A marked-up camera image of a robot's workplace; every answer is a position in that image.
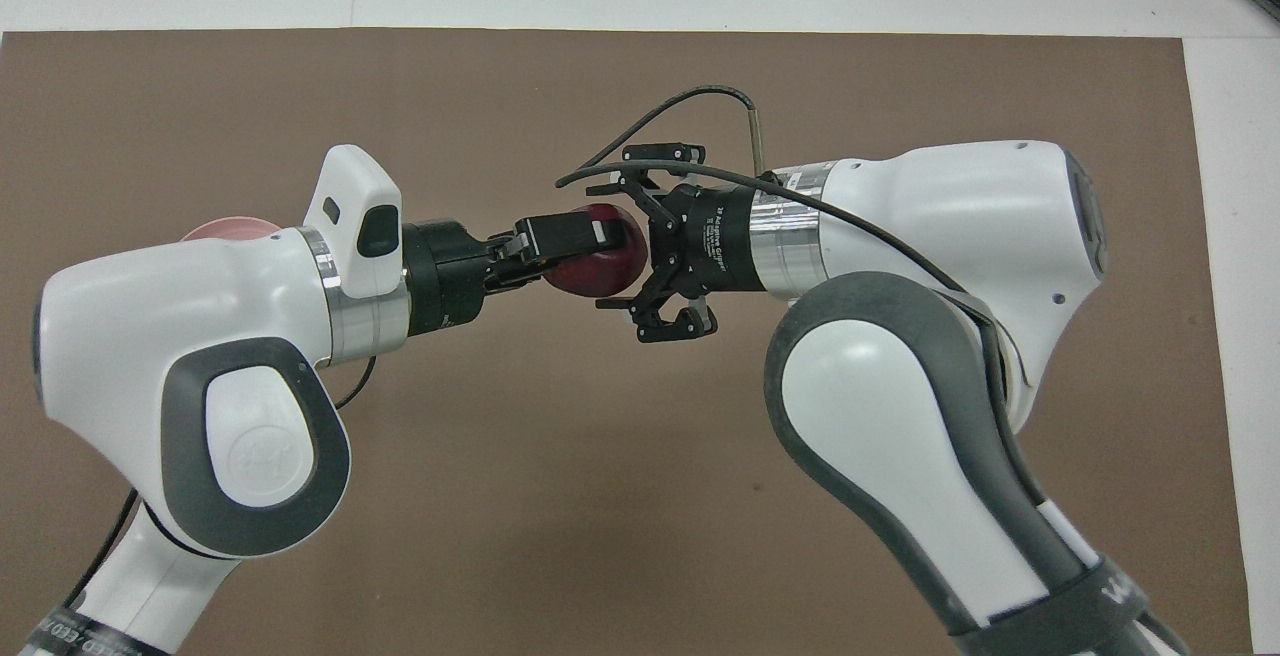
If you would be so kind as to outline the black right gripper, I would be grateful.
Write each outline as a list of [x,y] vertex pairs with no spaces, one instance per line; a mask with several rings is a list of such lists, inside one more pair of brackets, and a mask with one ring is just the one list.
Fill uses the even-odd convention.
[[[676,270],[654,270],[640,291],[626,297],[596,299],[595,308],[623,310],[641,343],[698,340],[718,331],[707,304],[709,292],[763,291],[750,245],[750,218],[755,191],[678,184],[663,192],[649,169],[632,161],[662,160],[704,164],[707,149],[690,144],[634,144],[622,149],[620,187],[650,219],[652,265],[671,264]],[[660,309],[675,296],[687,300],[673,319]]]

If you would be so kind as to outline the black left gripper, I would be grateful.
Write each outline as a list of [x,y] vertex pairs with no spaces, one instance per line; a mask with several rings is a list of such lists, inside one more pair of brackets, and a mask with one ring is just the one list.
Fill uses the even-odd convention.
[[470,323],[486,296],[539,281],[571,258],[621,250],[630,234],[621,218],[579,209],[521,218],[490,240],[474,238],[456,220],[404,223],[401,242],[407,334],[416,336]]

